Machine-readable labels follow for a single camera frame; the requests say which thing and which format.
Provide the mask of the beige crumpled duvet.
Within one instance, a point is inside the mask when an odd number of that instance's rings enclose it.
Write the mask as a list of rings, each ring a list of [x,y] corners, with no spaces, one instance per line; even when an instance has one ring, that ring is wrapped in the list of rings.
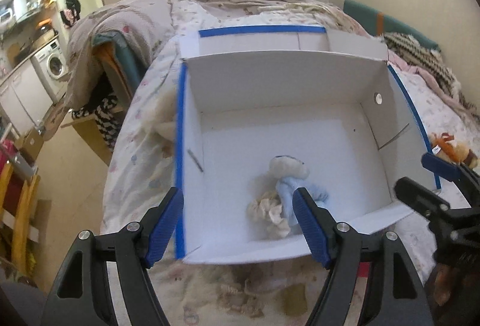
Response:
[[[101,66],[92,55],[96,35],[120,33],[146,69],[175,35],[256,23],[314,25],[368,35],[339,7],[318,0],[122,0],[85,15],[71,29],[65,102],[74,110],[84,106],[100,78]]]

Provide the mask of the teal headboard cushion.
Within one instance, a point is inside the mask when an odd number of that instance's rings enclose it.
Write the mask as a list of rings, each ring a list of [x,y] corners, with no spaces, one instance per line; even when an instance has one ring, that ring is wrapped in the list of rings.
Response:
[[[343,12],[357,20],[371,35],[382,35],[384,33],[412,35],[423,47],[439,50],[439,45],[435,41],[427,38],[418,30],[360,2],[345,0],[343,2]]]

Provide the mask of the white patterned bed sheet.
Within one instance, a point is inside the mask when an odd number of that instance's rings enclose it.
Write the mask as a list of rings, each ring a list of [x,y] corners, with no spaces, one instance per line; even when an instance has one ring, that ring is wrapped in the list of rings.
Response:
[[[172,186],[173,150],[149,124],[164,90],[178,80],[177,37],[154,59],[116,142],[103,197],[103,233],[141,218]],[[311,257],[258,265],[189,266],[168,250],[149,271],[173,325],[302,325],[326,271]]]

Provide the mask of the wooden yellow chair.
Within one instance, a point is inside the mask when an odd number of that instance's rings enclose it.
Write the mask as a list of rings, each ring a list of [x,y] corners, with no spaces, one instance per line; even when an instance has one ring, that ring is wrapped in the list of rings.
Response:
[[[30,232],[34,229],[30,224],[30,218],[40,180],[41,176],[38,174],[35,174],[32,179],[24,180],[11,229],[10,260],[20,273],[27,276],[32,276],[36,266],[35,257],[28,249],[28,241],[38,241],[38,239],[34,240],[30,237]]]

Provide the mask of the cream lace scrunchie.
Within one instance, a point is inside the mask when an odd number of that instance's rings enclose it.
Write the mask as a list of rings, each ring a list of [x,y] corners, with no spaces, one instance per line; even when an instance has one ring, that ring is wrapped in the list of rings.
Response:
[[[283,205],[276,191],[267,191],[247,207],[247,214],[253,222],[261,222],[269,239],[281,240],[289,236],[291,228],[282,215]]]

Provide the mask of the white kitchen cabinet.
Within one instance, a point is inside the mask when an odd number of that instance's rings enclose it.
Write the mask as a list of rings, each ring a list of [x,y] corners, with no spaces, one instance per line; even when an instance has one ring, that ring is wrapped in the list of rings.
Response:
[[[43,126],[53,101],[30,60],[18,65],[1,83],[1,109],[20,135]]]

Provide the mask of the blue white cardboard box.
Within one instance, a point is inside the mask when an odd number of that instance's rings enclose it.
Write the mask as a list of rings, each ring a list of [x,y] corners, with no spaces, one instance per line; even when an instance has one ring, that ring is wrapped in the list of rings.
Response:
[[[231,26],[179,39],[175,185],[184,212],[176,257],[262,263],[307,255],[299,229],[270,239],[247,214],[275,188],[269,163],[293,157],[359,233],[408,216],[395,182],[440,188],[421,165],[430,141],[379,40],[319,26]]]

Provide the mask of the light blue fluffy scrunchie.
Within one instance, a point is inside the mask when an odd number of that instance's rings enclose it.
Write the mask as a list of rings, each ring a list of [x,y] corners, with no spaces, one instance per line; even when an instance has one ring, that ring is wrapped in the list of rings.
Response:
[[[298,225],[295,205],[297,200],[302,201],[302,194],[307,193],[319,207],[326,207],[326,201],[329,198],[327,189],[314,184],[307,179],[299,179],[292,176],[278,179],[275,189],[281,200],[282,216],[287,220],[290,227]]]

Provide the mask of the cardboard box on floor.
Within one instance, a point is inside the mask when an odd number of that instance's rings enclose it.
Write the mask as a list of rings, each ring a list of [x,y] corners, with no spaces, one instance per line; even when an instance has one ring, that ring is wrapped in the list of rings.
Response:
[[[30,165],[37,160],[43,144],[43,136],[35,127],[18,138],[14,143],[16,149]]]

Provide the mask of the white washing machine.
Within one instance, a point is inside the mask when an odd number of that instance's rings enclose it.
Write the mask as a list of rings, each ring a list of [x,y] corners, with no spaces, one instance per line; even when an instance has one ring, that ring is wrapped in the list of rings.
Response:
[[[54,103],[67,91],[69,68],[58,39],[53,39],[32,55],[32,65]]]

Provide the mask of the orange cream plush toy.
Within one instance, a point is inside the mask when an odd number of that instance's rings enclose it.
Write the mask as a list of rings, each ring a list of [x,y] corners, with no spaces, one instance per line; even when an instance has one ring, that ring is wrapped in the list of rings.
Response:
[[[470,147],[456,140],[454,135],[444,132],[440,135],[431,133],[429,135],[430,146],[434,155],[449,163],[464,163],[470,168],[478,164],[478,157]]]

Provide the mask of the black white zebra cloth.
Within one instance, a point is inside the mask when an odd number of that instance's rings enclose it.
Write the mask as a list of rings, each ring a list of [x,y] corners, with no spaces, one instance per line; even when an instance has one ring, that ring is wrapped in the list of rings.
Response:
[[[118,118],[112,112],[117,104],[118,99],[115,93],[100,94],[99,96],[91,96],[86,105],[79,110],[72,110],[71,114],[74,120],[86,118],[89,115],[94,116],[96,127],[111,152],[114,150],[121,129]]]

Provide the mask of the striped fuzzy blanket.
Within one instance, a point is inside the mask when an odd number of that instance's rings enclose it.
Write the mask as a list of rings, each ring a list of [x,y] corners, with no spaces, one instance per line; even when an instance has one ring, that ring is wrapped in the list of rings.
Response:
[[[422,46],[413,35],[389,32],[382,36],[390,51],[401,59],[399,68],[403,67],[408,72],[419,74],[430,89],[453,110],[476,113],[477,107],[467,101],[460,81],[445,65],[438,50]]]

